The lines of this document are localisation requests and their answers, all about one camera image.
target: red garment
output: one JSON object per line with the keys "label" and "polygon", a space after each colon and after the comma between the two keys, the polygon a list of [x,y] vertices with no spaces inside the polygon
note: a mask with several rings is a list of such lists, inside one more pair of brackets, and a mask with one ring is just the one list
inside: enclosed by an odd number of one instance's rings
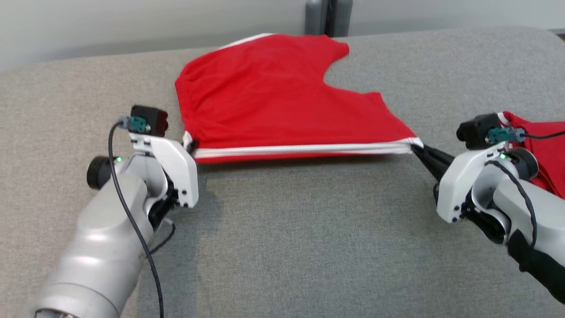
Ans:
{"label": "red garment", "polygon": [[[504,112],[507,126],[523,128],[526,133],[536,136],[551,135],[565,130],[565,122],[532,123],[509,111]],[[565,199],[565,135],[551,139],[526,138],[524,148],[536,156],[540,172],[531,182]]]}
{"label": "red garment", "polygon": [[410,153],[421,141],[379,93],[324,83],[348,53],[327,36],[267,35],[188,63],[175,86],[196,160]]}

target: white trim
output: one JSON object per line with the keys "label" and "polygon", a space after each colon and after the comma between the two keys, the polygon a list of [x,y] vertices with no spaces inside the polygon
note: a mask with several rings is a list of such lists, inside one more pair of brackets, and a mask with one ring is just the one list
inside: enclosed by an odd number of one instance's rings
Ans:
{"label": "white trim", "polygon": [[228,45],[221,46],[221,47],[217,48],[216,51],[221,50],[221,49],[225,49],[225,48],[229,48],[230,46],[236,46],[236,45],[239,45],[239,44],[242,44],[242,43],[245,43],[245,42],[253,41],[253,40],[256,40],[258,38],[266,37],[266,36],[273,35],[273,34],[274,33],[261,33],[261,34],[258,34],[258,35],[242,38],[241,40],[231,42]]}
{"label": "white trim", "polygon": [[504,113],[497,113],[497,115],[498,115],[498,120],[500,121],[501,124],[503,124],[504,126],[510,126],[510,122],[508,121],[508,119],[506,119]]}
{"label": "white trim", "polygon": [[423,147],[423,143],[420,138],[409,137],[386,143],[370,144],[287,145],[221,149],[197,148],[194,152],[194,158],[204,159],[238,156],[269,156],[294,153],[403,154],[412,153],[412,150],[410,149],[410,145],[412,144]]}

